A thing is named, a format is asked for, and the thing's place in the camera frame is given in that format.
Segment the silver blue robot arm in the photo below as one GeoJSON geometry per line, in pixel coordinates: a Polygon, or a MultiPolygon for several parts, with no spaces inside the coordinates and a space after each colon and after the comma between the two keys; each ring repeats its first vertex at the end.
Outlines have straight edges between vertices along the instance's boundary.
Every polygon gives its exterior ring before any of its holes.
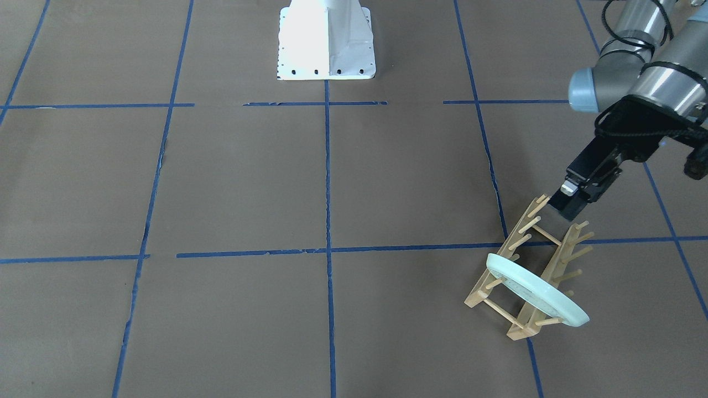
{"type": "Polygon", "coordinates": [[[621,174],[624,161],[646,162],[665,138],[692,148],[684,174],[706,176],[706,2],[679,32],[670,25],[675,1],[628,1],[592,68],[569,83],[569,103],[597,113],[594,138],[566,169],[549,203],[573,220],[621,174]]]}

